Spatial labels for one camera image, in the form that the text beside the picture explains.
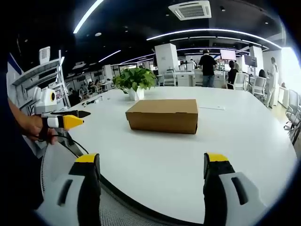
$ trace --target sleeve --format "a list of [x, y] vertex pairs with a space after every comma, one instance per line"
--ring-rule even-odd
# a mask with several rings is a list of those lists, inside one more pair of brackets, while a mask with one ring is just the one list
[[217, 64], [217, 62], [212, 58], [212, 64], [213, 65], [216, 65]]
[[199, 61], [199, 65], [203, 65], [203, 57], [201, 57], [201, 60]]

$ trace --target computer monitor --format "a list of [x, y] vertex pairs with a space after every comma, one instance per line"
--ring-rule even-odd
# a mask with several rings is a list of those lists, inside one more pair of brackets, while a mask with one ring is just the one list
[[245, 64], [252, 67], [257, 67], [257, 58], [245, 55]]
[[236, 54], [234, 50], [221, 49], [221, 59], [223, 60], [236, 60]]

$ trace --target brown cardboard box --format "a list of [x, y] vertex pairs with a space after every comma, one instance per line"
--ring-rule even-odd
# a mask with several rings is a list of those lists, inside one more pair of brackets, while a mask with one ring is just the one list
[[196, 100], [140, 100], [126, 112], [131, 129], [195, 134]]

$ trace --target man in black shirt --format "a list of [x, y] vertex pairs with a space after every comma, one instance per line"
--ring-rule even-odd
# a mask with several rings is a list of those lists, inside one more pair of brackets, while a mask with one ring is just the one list
[[203, 86], [213, 87], [214, 67], [216, 65], [216, 61], [208, 54], [207, 50], [204, 50], [203, 54], [204, 55], [201, 57], [199, 62], [199, 65], [203, 71]]

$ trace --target person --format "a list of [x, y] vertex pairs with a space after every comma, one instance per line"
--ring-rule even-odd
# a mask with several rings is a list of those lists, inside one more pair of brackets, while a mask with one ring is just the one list
[[[0, 53], [0, 118], [4, 132], [1, 134], [1, 205], [3, 225], [13, 225], [14, 222], [28, 222], [36, 218], [32, 210], [43, 202], [40, 171], [41, 159], [33, 153], [22, 135], [30, 140], [37, 140], [42, 128], [42, 118], [37, 115], [28, 116], [9, 99], [7, 93], [8, 49]], [[55, 134], [54, 129], [48, 129], [49, 138]], [[51, 137], [50, 143], [56, 142]], [[17, 207], [22, 207], [20, 218], [12, 218]]]
[[240, 66], [237, 62], [234, 63], [234, 69], [236, 69], [238, 72], [240, 72]]
[[[238, 72], [238, 70], [235, 69], [235, 64], [234, 64], [233, 60], [230, 60], [229, 67], [231, 68], [231, 70], [228, 72], [228, 83], [234, 84], [236, 73]], [[227, 84], [227, 86], [228, 86], [228, 89], [233, 89], [233, 86], [231, 86], [229, 84]]]
[[203, 84], [204, 87], [213, 87], [216, 61], [212, 56], [208, 54], [207, 50], [204, 50], [203, 54], [204, 55], [199, 61], [199, 65], [201, 66], [201, 70], [203, 71]]
[[268, 89], [268, 95], [267, 95], [267, 99], [265, 102], [266, 107], [271, 107], [273, 108], [273, 99], [272, 96], [274, 94], [275, 88], [276, 88], [276, 84], [278, 83], [278, 78], [279, 78], [279, 71], [278, 71], [278, 67], [276, 64], [276, 60], [275, 58], [271, 58], [271, 63], [272, 63], [272, 73], [270, 73], [268, 71], [268, 75], [269, 75], [269, 89]]
[[97, 90], [97, 86], [94, 84], [94, 82], [89, 82], [89, 86], [88, 86], [88, 89], [91, 89], [93, 93], [96, 92]]
[[259, 77], [266, 78], [265, 72], [264, 72], [263, 69], [261, 69], [261, 70], [259, 71]]
[[193, 59], [190, 59], [190, 63], [193, 65], [194, 69], [197, 67], [197, 63]]
[[73, 92], [74, 92], [74, 90], [73, 90], [72, 88], [70, 88], [70, 89], [69, 89], [69, 93], [70, 93], [70, 95], [72, 95], [72, 94], [73, 94]]
[[97, 88], [100, 88], [102, 86], [101, 82], [99, 82], [98, 79], [96, 79], [95, 85], [96, 85]]

